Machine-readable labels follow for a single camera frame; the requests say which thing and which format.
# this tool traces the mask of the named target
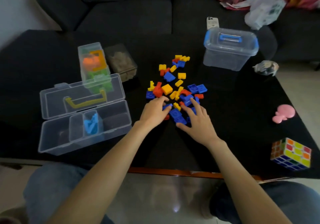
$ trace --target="hand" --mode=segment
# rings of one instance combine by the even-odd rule
[[[191,108],[185,105],[181,105],[181,108],[188,113],[192,127],[187,127],[182,123],[177,123],[176,126],[207,148],[217,142],[223,142],[223,140],[217,136],[206,109],[200,106],[193,98],[190,100],[195,107],[197,115],[194,114]]]
[[[162,106],[166,104],[165,101],[167,102],[169,99],[161,96],[147,103],[142,111],[140,122],[143,122],[150,130],[159,125],[171,110],[171,106],[168,106],[162,111]]]

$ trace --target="transparent plastic box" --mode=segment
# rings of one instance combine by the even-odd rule
[[[123,134],[131,129],[131,117],[119,74],[110,75],[112,91],[92,93],[82,82],[61,83],[40,92],[42,124],[39,153],[61,155]],[[86,130],[93,119],[96,131]]]
[[[132,79],[137,73],[137,64],[133,61],[123,44],[105,48],[108,62],[114,71],[119,73],[122,82]]]
[[[210,28],[204,38],[206,47],[203,64],[239,71],[259,50],[258,39],[252,32]]]
[[[107,65],[102,46],[99,42],[78,47],[81,78],[84,86],[94,90],[96,85],[108,80],[110,68]]]

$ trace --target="clothing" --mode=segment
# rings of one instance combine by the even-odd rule
[[[288,181],[270,182],[261,187],[293,224],[320,223],[320,195],[313,189]],[[222,221],[241,224],[225,183],[211,198],[210,212]]]
[[[49,163],[38,168],[23,191],[29,224],[44,224],[87,172],[63,163]],[[104,216],[101,224],[113,222]]]

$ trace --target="pink plastic object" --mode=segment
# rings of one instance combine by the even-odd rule
[[[277,124],[281,123],[283,120],[294,117],[296,113],[295,109],[288,104],[280,105],[277,110],[275,116],[272,117],[272,121]]]

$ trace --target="tabletop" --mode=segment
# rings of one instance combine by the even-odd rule
[[[138,65],[137,76],[123,83],[132,122],[139,120],[147,103],[150,81],[162,82],[159,64],[171,65],[175,54],[190,56],[183,86],[204,84],[208,91],[201,105],[207,109],[216,132],[225,140],[250,174],[264,177],[320,178],[320,151],[298,113],[275,124],[272,117],[281,104],[291,104],[276,77],[254,73],[261,53],[251,57],[239,72],[203,65],[203,36],[157,35],[136,38],[82,32],[29,30],[0,52],[0,125],[4,136],[0,158],[95,164],[123,136],[61,156],[38,153],[41,131],[39,92],[54,84],[81,81],[77,47],[100,42],[102,47],[124,43]],[[291,172],[270,161],[271,143],[289,137],[312,149],[311,168]],[[164,121],[142,142],[132,165],[218,173],[209,151],[173,121]]]

